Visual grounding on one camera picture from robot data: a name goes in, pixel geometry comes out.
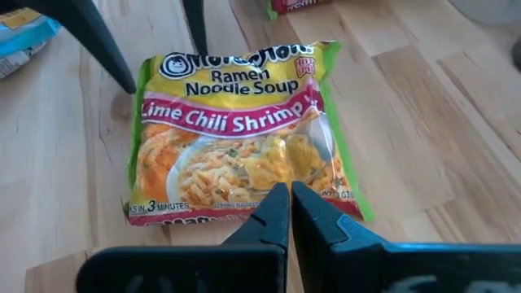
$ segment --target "plastic wrapper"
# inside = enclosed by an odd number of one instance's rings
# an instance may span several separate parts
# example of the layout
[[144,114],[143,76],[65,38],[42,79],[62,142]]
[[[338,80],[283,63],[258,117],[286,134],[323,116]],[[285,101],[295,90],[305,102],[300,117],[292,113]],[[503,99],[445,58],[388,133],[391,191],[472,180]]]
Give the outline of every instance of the plastic wrapper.
[[59,24],[28,8],[0,15],[0,79],[26,64],[59,29]]
[[268,15],[275,19],[279,14],[286,14],[303,7],[325,2],[326,0],[267,0]]
[[242,58],[146,60],[134,105],[129,222],[246,218],[275,183],[294,180],[369,219],[325,83],[338,49],[317,42]]

